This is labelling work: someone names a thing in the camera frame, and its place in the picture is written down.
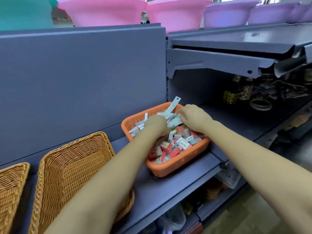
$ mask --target person's left hand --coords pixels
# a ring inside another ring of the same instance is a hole
[[[146,122],[144,122],[144,129],[152,130],[152,133],[157,133],[158,137],[170,133],[166,118],[160,115],[149,117]]]

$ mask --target floor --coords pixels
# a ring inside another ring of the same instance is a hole
[[[273,144],[271,150],[312,172],[312,131],[295,144]],[[231,202],[203,233],[293,234],[252,188]]]

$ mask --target human arm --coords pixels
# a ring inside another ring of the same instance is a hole
[[[214,121],[195,105],[182,122],[207,135],[295,233],[312,233],[312,173]]]
[[[45,234],[109,233],[129,194],[142,162],[155,141],[169,133],[162,116],[152,116],[144,129],[103,166],[64,206]]]

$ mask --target teal plastic basin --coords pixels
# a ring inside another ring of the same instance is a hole
[[[0,31],[54,28],[57,0],[0,0]]]

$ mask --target clear plastic bag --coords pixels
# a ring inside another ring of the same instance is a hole
[[[158,226],[162,228],[162,234],[172,234],[173,231],[181,230],[185,222],[182,205],[178,203],[159,217]]]

